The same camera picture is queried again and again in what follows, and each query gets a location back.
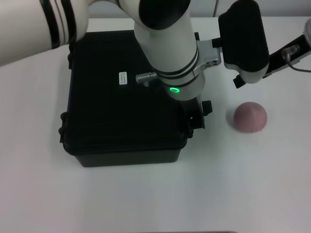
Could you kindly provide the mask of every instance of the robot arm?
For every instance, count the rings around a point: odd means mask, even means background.
[[[0,66],[81,39],[88,6],[96,1],[2,1]],[[192,73],[199,51],[188,13],[190,0],[109,1],[134,19],[137,41],[168,93],[178,100],[197,97],[205,79]],[[183,91],[176,95],[171,87]]]

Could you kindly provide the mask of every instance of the black stripe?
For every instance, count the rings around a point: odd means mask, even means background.
[[[199,77],[199,74],[195,76],[193,79],[191,79],[189,82],[181,84],[181,85],[169,85],[167,83],[164,83],[163,81],[161,82],[163,83],[163,85],[168,86],[168,87],[184,87],[184,86],[188,86],[189,84],[193,83],[198,77]]]
[[[70,0],[61,0],[64,12],[66,15],[68,32],[69,32],[69,40],[68,43],[74,42],[77,40],[77,25],[76,19],[74,17],[73,8]]]
[[[180,79],[180,78],[183,78],[185,77],[186,75],[190,74],[194,68],[196,67],[196,65],[198,64],[199,62],[199,56],[198,56],[198,59],[195,61],[195,63],[193,64],[193,66],[186,72],[186,73],[183,73],[181,75],[177,75],[177,76],[173,76],[173,77],[167,77],[167,76],[163,76],[159,73],[157,73],[157,75],[163,79],[168,79],[168,80],[175,80],[175,79]]]
[[[184,72],[186,69],[188,69],[188,68],[191,66],[191,64],[194,62],[195,58],[197,58],[197,60],[199,59],[199,56],[196,57],[198,53],[199,53],[199,50],[198,50],[198,47],[197,47],[197,48],[196,48],[195,55],[194,55],[194,57],[192,58],[192,60],[189,62],[189,64],[186,65],[184,68],[178,70],[178,71],[164,72],[164,71],[157,70],[157,69],[155,69],[155,71],[156,71],[157,74],[162,74],[162,75],[176,75],[176,74],[180,74],[180,73]]]
[[[52,42],[52,49],[59,47],[59,31],[52,5],[49,0],[40,0],[45,18],[47,20]]]

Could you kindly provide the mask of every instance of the metal connector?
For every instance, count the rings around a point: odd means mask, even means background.
[[[144,74],[138,74],[136,75],[136,82],[137,83],[148,83],[151,80],[157,79],[157,74],[155,72],[153,73],[144,73]]]

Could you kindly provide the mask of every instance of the white wall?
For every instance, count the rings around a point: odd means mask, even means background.
[[[224,13],[235,0],[219,0],[217,15]],[[263,16],[311,16],[311,0],[257,0]],[[216,0],[192,0],[192,17],[212,17]],[[92,18],[128,17],[116,5],[109,2],[97,2],[90,6]]]

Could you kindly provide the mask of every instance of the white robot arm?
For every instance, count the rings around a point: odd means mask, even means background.
[[[96,1],[2,0],[0,66],[81,39],[87,29],[88,6]],[[253,0],[238,0],[219,17],[221,38],[213,41],[196,40],[188,13],[190,0],[107,1],[134,19],[136,39],[154,68],[154,73],[138,75],[137,81],[159,78],[174,99],[186,101],[200,95],[205,84],[202,71],[221,63],[220,47],[225,66],[240,73],[237,87],[288,67],[278,61],[280,52],[269,58],[260,10]],[[298,41],[306,46],[296,47],[299,51],[292,54],[293,60],[310,53],[310,41],[311,20]]]

